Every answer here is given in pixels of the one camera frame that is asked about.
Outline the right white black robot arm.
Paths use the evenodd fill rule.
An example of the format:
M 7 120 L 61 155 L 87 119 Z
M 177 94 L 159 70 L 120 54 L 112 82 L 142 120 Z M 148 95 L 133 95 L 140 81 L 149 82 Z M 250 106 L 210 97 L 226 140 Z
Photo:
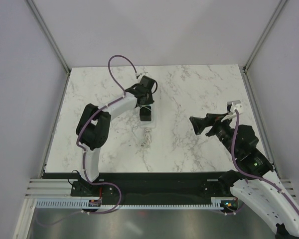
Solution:
M 206 128 L 229 151 L 235 169 L 224 173 L 218 190 L 231 194 L 256 213 L 275 233 L 277 239 L 299 239 L 299 205 L 282 184 L 269 160 L 256 148 L 253 128 L 240 124 L 240 113 L 207 114 L 189 118 L 194 132 Z

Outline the black cube plug adapter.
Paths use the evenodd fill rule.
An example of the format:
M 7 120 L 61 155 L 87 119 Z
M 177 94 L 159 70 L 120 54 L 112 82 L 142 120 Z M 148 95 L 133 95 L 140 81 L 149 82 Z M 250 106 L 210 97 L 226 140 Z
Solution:
M 151 106 L 141 106 L 139 111 L 140 121 L 149 122 L 152 120 Z

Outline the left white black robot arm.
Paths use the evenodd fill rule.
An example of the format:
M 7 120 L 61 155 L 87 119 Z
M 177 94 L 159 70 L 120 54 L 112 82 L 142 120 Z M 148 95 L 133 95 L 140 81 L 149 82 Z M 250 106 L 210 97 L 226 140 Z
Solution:
M 100 149 L 108 139 L 111 121 L 126 111 L 139 108 L 140 128 L 145 130 L 144 145 L 150 144 L 150 131 L 155 127 L 153 94 L 157 81 L 142 76 L 139 83 L 123 92 L 121 97 L 102 107 L 87 104 L 76 128 L 77 146 L 83 149 L 81 177 L 85 180 L 82 190 L 89 196 L 99 192 Z

